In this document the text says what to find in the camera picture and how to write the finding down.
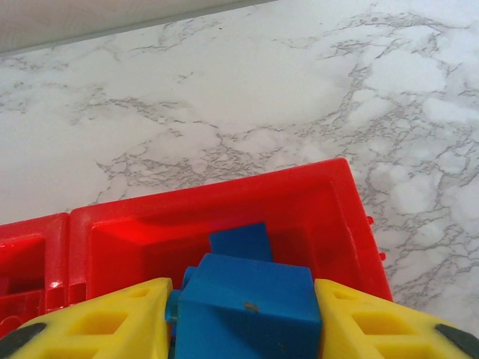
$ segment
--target rectangular hole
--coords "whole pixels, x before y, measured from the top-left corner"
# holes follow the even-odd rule
[[[427,345],[378,345],[384,359],[442,359],[443,356]]]
[[[410,335],[415,332],[401,318],[388,312],[356,312],[353,319],[366,335]]]
[[[40,359],[94,359],[99,349],[54,348],[47,349]]]
[[[110,335],[114,334],[128,317],[125,312],[89,313],[68,331],[69,335]]]
[[[70,286],[68,304],[81,303],[87,299],[87,284],[78,283]]]
[[[15,238],[0,248],[0,280],[3,295],[45,288],[45,240],[41,236]]]
[[[64,307],[64,288],[58,287],[46,291],[46,311],[55,310]]]

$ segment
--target red container wall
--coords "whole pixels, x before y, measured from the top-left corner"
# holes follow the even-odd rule
[[[179,287],[210,233],[258,222],[276,262],[391,299],[349,165],[335,159],[74,210],[68,304],[155,277]]]
[[[68,215],[0,226],[0,337],[67,302]]]

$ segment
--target blue plastic block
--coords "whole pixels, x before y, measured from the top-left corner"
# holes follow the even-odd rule
[[[210,234],[211,253],[272,262],[264,223]]]
[[[175,359],[316,359],[321,317],[305,267],[207,254],[178,300]]]

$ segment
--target white marble surface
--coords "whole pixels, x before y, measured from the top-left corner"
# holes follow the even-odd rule
[[[0,58],[0,221],[345,156],[396,300],[479,334],[477,19],[279,0]]]

